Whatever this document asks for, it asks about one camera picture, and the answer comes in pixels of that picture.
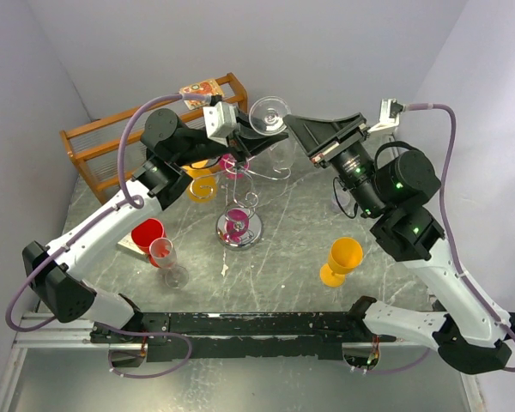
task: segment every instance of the marble table surface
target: marble table surface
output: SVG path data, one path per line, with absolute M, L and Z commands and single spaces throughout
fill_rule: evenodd
M 368 141 L 365 147 L 373 155 L 381 143 Z M 273 174 L 268 154 L 252 160 L 251 169 Z M 314 168 L 297 148 L 289 179 L 256 177 L 256 212 L 264 235 L 244 251 L 227 250 L 217 239 L 215 223 L 225 208 L 224 192 L 207 203 L 194 203 L 184 194 L 157 216 L 174 243 L 179 264 L 190 274 L 184 288 L 168 287 L 155 267 L 117 248 L 104 252 L 86 277 L 99 288 L 125 294 L 145 312 L 345 311 L 362 295 L 430 310 L 427 287 L 374 241 L 369 232 L 373 221 L 350 220 L 332 211 L 334 176 L 333 170 Z M 99 206 L 78 179 L 64 230 Z M 340 237 L 358 240 L 365 256 L 341 287 L 328 288 L 318 272 Z

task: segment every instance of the purple cable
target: purple cable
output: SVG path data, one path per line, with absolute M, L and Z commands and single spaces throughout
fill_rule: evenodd
M 124 168 L 124 153 L 126 151 L 126 146 L 128 144 L 128 137 L 130 137 L 131 130 L 133 129 L 134 125 L 136 124 L 136 121 L 152 106 L 158 105 L 159 103 L 163 103 L 165 101 L 177 101 L 177 100 L 209 100 L 210 95 L 209 94 L 196 94 L 196 93 L 185 93 L 185 94 L 168 94 L 166 96 L 156 97 L 147 103 L 145 103 L 143 106 L 141 106 L 139 109 L 136 110 L 136 112 L 131 116 L 130 120 L 128 120 L 128 123 L 124 127 L 124 131 L 122 132 L 122 136 L 120 137 L 120 143 L 118 145 L 118 158 L 117 158 L 117 168 L 118 168 L 118 182 L 120 183 L 120 189 L 122 190 L 122 193 L 124 194 L 124 197 L 135 209 L 140 209 L 143 207 L 143 201 L 141 203 L 137 203 L 135 199 L 131 196 L 131 194 L 128 192 L 128 186 L 126 185 L 126 180 L 124 179 L 125 176 L 125 168 Z
M 412 369 L 413 367 L 419 365 L 422 363 L 427 356 L 431 353 L 431 349 L 427 348 L 426 351 L 416 360 L 409 363 L 408 365 L 405 365 L 404 367 L 396 367 L 395 369 L 388 369 L 386 371 L 376 371 L 375 369 L 367 371 L 367 374 L 372 373 L 374 375 L 391 375 L 392 373 L 400 373 L 404 371 L 408 371 L 409 369 Z
M 446 238 L 448 240 L 448 245 L 450 246 L 450 251 L 452 255 L 452 260 L 454 261 L 454 266 L 456 266 L 456 270 L 460 275 L 460 279 L 462 279 L 463 284 L 470 290 L 470 292 L 477 298 L 477 300 L 481 303 L 484 309 L 488 312 L 488 314 L 494 319 L 494 322 L 500 324 L 502 330 L 515 342 L 515 333 L 512 331 L 511 327 L 502 322 L 500 315 L 494 310 L 492 306 L 487 302 L 486 299 L 481 295 L 481 293 L 476 289 L 476 287 L 471 283 L 470 279 L 465 275 L 464 268 L 460 262 L 460 258 L 457 254 L 456 240 L 454 239 L 454 234 L 452 232 L 450 222 L 448 221 L 448 214 L 446 213 L 445 206 L 445 187 L 446 187 L 446 176 L 448 174 L 448 166 L 450 166 L 450 159 L 452 157 L 452 150 L 454 149 L 454 142 L 456 141 L 456 114 L 454 111 L 447 105 L 441 104 L 431 104 L 431 103 L 414 103 L 411 105 L 407 105 L 405 107 L 405 111 L 412 112 L 416 110 L 431 110 L 431 109 L 440 109 L 444 110 L 450 116 L 451 121 L 451 131 L 450 131 L 450 140 L 448 142 L 448 149 L 446 150 L 445 164 L 443 165 L 443 172 L 440 177 L 440 190 L 439 190 L 439 206 L 440 206 L 440 215 L 445 225 L 446 230 Z M 503 369 L 506 372 L 514 372 L 515 367 L 505 367 Z
M 126 335 L 126 336 L 137 336 L 137 337 L 149 337 L 149 336 L 164 336 L 164 337 L 168 337 L 168 336 L 170 336 L 170 337 L 177 337 L 179 339 L 183 339 L 185 341 L 185 343 L 187 343 L 187 354 L 185 355 L 185 358 L 183 358 L 183 360 L 180 363 L 178 363 L 174 367 L 171 367 L 170 369 L 167 369 L 164 372 L 152 373 L 150 375 L 135 375 L 133 373 L 121 373 L 116 367 L 114 367 L 112 365 L 112 355 L 113 355 L 113 352 L 109 352 L 109 358 L 108 359 L 109 359 L 109 367 L 111 368 L 111 372 L 116 374 L 116 375 L 118 375 L 118 376 L 120 376 L 120 377 L 122 377 L 122 378 L 131 378 L 131 379 L 159 378 L 160 376 L 168 375 L 169 373 L 177 371 L 182 366 L 184 366 L 189 361 L 189 359 L 191 358 L 192 343 L 191 343 L 191 340 L 187 336 L 185 336 L 185 335 L 180 335 L 179 333 L 174 333 L 174 332 L 128 332 L 126 330 L 121 330 L 121 329 L 113 328 L 113 327 L 109 326 L 108 324 L 99 324 L 99 325 L 101 325 L 104 328 L 107 328 L 108 330 L 110 330 L 112 332 L 119 333 L 119 334 Z
M 12 319 L 12 312 L 14 311 L 15 303 L 19 300 L 22 293 L 25 291 L 25 288 L 30 285 L 30 283 L 33 281 L 33 279 L 53 260 L 57 259 L 65 249 L 63 247 L 60 247 L 56 251 L 54 251 L 50 256 L 48 256 L 44 261 L 39 264 L 36 269 L 33 270 L 33 272 L 27 277 L 27 279 L 23 282 L 21 287 L 17 290 L 12 300 L 8 303 L 8 308 L 6 309 L 6 324 L 13 330 L 17 332 L 32 332 L 33 330 L 38 330 L 43 326 L 46 326 L 51 321 L 55 320 L 56 317 L 52 316 L 51 318 L 48 318 L 44 322 L 37 324 L 36 326 L 31 326 L 30 328 L 22 328 L 21 326 L 14 323 L 14 320 Z

